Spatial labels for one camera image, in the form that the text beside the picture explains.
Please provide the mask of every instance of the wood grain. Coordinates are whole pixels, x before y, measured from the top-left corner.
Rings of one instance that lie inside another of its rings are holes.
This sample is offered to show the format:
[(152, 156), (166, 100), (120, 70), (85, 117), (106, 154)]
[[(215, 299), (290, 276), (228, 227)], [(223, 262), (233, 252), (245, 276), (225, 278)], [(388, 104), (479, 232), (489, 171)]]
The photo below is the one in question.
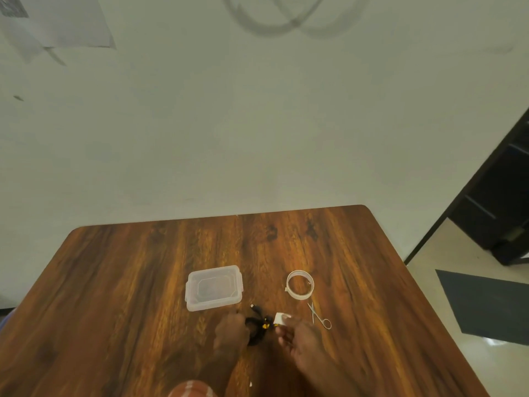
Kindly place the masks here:
[[(365, 206), (81, 227), (0, 334), (0, 396), (166, 396), (193, 378), (226, 308), (188, 312), (194, 270), (238, 265), (239, 307), (311, 319), (284, 292), (315, 280), (330, 354), (370, 395), (485, 396), (485, 389)], [(228, 396), (314, 395), (268, 334)]]

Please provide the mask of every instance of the floor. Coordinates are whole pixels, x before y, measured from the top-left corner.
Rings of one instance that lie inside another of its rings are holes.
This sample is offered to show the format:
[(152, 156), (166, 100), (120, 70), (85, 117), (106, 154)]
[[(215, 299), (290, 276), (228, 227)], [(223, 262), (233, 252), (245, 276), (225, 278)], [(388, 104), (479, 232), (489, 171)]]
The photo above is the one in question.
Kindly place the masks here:
[(463, 334), (435, 270), (529, 284), (529, 264), (501, 266), (447, 219), (409, 263), (408, 269), (490, 396), (527, 396), (529, 346)]

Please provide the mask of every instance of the white wall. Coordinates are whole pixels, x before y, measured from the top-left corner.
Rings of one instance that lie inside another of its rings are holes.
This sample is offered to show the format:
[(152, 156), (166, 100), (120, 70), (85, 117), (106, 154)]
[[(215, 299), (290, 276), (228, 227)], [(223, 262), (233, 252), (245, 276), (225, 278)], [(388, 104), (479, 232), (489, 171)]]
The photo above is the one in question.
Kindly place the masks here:
[(0, 36), (0, 307), (90, 224), (361, 203), (405, 257), (529, 106), (529, 0), (361, 0), (321, 39), (351, 0), (277, 37), (222, 0), (100, 3), (117, 51)]

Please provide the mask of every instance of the tape roll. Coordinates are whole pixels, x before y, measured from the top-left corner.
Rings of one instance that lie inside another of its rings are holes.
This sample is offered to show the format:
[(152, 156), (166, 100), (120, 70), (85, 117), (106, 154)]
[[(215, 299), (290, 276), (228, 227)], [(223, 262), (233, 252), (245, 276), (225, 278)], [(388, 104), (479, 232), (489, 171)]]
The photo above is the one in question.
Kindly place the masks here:
[[(308, 293), (304, 294), (304, 295), (296, 294), (294, 291), (292, 291), (290, 289), (290, 286), (288, 285), (288, 282), (294, 276), (303, 276), (303, 277), (305, 277), (308, 280), (308, 282), (311, 284), (311, 290)], [(294, 270), (287, 277), (287, 286), (285, 287), (285, 291), (287, 293), (289, 293), (290, 296), (292, 298), (295, 298), (296, 300), (306, 300), (307, 298), (309, 298), (312, 295), (312, 292), (314, 291), (314, 279), (312, 278), (312, 276), (309, 273), (307, 273), (304, 270)]]

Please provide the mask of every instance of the plastic container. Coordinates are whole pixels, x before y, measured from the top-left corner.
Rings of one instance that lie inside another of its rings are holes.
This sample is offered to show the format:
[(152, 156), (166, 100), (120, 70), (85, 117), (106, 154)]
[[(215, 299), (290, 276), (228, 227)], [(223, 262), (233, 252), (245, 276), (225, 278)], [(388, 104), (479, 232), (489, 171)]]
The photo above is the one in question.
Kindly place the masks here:
[(236, 304), (242, 300), (242, 291), (242, 275), (235, 265), (198, 270), (187, 279), (187, 309), (194, 312)]

